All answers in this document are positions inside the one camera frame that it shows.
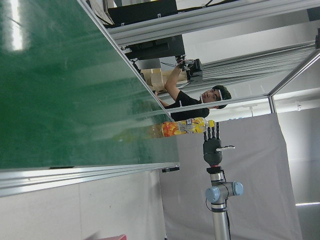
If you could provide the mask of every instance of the fluorescent light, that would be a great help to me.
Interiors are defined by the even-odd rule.
[[[304,202],[304,203],[297,203],[296,206],[306,206],[306,205],[318,205],[320,202]]]
[[[11,15],[12,15],[12,50],[23,49],[23,37],[20,27],[19,1],[11,0]]]

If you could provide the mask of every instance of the black t-shirt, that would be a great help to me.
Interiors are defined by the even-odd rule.
[[[183,91],[180,90],[178,96],[176,97],[175,103],[173,103],[173,104],[171,104],[169,106],[166,106],[165,108],[166,109],[179,108],[180,107],[180,101],[181,101],[182,107],[201,104],[200,100],[196,100],[194,98],[191,98],[187,94],[185,94]],[[194,119],[194,118],[198,118],[198,117],[205,118],[208,115],[209,115],[209,108],[200,108],[200,109],[194,109],[194,110],[180,111],[180,112],[171,113],[171,117],[175,121]]]

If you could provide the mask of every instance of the light blue joint cap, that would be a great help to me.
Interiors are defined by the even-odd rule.
[[[205,190],[205,197],[210,203],[215,203],[220,197],[220,191],[217,186],[212,186]]]
[[[238,181],[232,183],[232,189],[235,196],[240,196],[244,193],[244,186]]]

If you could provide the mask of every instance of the bottle cap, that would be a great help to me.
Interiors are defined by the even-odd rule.
[[[210,128],[213,128],[213,127],[215,126],[215,121],[209,120],[209,121],[208,121],[208,124],[209,124],[209,127],[210,127]]]

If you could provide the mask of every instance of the gray curtain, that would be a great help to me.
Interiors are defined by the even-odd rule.
[[[235,84],[292,71],[315,49],[307,42],[203,64],[203,84]]]

